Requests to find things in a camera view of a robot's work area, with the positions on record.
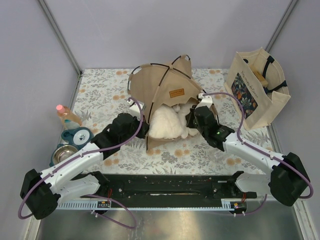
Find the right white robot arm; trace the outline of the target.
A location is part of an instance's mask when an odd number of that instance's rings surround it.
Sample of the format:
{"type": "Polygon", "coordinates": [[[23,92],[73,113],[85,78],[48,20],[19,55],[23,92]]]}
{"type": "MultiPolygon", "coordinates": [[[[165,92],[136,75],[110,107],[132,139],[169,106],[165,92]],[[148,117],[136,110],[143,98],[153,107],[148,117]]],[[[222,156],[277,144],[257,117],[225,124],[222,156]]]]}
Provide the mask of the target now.
{"type": "Polygon", "coordinates": [[[193,105],[186,123],[197,129],[211,147],[239,157],[263,171],[263,174],[238,171],[232,175],[227,186],[231,197],[239,198],[244,193],[255,192],[272,195],[281,204],[291,207],[308,187],[310,179],[296,154],[283,155],[240,140],[233,129],[217,122],[207,106],[193,105]]]}

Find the white fluffy cushion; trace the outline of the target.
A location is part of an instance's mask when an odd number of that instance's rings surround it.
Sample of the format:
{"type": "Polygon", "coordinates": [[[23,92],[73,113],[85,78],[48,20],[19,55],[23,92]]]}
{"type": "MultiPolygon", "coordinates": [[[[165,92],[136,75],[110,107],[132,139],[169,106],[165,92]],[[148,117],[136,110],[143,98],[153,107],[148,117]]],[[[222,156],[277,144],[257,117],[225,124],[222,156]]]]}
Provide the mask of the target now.
{"type": "Polygon", "coordinates": [[[187,127],[186,116],[192,106],[192,102],[174,106],[162,104],[152,115],[148,136],[153,139],[174,140],[197,135],[197,129],[187,127]]]}

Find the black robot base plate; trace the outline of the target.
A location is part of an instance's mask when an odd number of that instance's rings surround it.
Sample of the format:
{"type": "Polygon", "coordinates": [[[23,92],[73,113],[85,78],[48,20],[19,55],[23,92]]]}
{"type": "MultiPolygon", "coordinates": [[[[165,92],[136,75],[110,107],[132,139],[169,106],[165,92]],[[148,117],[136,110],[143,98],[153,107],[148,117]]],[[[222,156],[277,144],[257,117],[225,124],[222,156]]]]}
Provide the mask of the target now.
{"type": "Polygon", "coordinates": [[[97,174],[102,186],[98,196],[114,199],[120,206],[123,199],[151,199],[154,196],[177,200],[256,199],[255,192],[241,192],[229,181],[231,175],[139,175],[97,174]]]}

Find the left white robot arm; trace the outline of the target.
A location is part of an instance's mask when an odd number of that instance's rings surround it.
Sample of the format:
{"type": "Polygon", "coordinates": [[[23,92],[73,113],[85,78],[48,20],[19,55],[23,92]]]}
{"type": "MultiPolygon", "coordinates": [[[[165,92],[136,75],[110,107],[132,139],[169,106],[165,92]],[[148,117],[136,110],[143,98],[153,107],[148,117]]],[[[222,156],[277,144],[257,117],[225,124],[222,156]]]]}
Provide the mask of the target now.
{"type": "Polygon", "coordinates": [[[92,165],[106,160],[135,137],[147,134],[143,114],[120,113],[102,132],[93,137],[72,156],[50,168],[28,171],[23,179],[18,217],[42,220],[54,212],[59,204],[86,195],[102,198],[109,186],[102,173],[90,173],[78,180],[77,175],[92,165]]]}

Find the beige fabric pet tent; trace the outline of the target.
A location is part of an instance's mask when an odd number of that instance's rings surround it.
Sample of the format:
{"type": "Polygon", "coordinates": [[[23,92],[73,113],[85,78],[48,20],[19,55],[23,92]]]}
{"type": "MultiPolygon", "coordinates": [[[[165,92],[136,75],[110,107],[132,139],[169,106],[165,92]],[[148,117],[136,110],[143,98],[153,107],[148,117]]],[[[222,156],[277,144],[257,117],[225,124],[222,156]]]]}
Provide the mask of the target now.
{"type": "Polygon", "coordinates": [[[150,126],[145,143],[149,151],[199,132],[187,125],[191,107],[205,91],[192,77],[191,60],[181,55],[169,63],[136,67],[128,78],[127,92],[145,104],[144,119],[150,126]]]}

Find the teal double pet bowl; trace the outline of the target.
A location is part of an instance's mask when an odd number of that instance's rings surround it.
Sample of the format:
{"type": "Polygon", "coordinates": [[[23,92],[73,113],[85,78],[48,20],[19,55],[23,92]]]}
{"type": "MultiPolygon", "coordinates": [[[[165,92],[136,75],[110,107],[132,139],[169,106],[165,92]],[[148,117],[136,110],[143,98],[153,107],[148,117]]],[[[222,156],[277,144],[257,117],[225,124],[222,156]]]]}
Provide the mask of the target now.
{"type": "Polygon", "coordinates": [[[83,148],[93,137],[93,133],[86,127],[64,130],[61,133],[61,143],[51,154],[49,166],[53,167],[63,162],[83,148]]]}

